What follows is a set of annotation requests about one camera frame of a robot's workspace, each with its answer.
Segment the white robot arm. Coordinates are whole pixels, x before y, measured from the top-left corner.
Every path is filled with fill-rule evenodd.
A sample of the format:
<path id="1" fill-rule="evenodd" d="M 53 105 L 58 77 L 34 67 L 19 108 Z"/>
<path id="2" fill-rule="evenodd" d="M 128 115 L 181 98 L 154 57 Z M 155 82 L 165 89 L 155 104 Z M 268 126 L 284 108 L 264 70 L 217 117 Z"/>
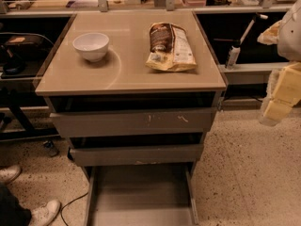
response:
<path id="1" fill-rule="evenodd" d="M 275 44 L 277 53 L 288 60 L 285 67 L 270 73 L 261 104 L 260 123 L 275 126 L 301 101 L 301 0 L 261 33 L 258 42 Z"/>

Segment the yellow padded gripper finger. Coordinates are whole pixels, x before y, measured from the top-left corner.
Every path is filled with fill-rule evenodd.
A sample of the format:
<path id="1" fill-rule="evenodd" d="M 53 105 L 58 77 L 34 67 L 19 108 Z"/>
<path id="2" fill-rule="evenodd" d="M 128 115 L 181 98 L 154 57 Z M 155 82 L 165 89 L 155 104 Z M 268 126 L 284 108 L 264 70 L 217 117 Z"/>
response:
<path id="1" fill-rule="evenodd" d="M 277 21 L 272 24 L 265 31 L 260 33 L 257 38 L 257 42 L 265 45 L 278 44 L 278 33 L 280 28 L 281 21 Z"/>
<path id="2" fill-rule="evenodd" d="M 301 101 L 301 63 L 290 62 L 269 76 L 266 97 L 261 104 L 259 122 L 276 126 Z"/>

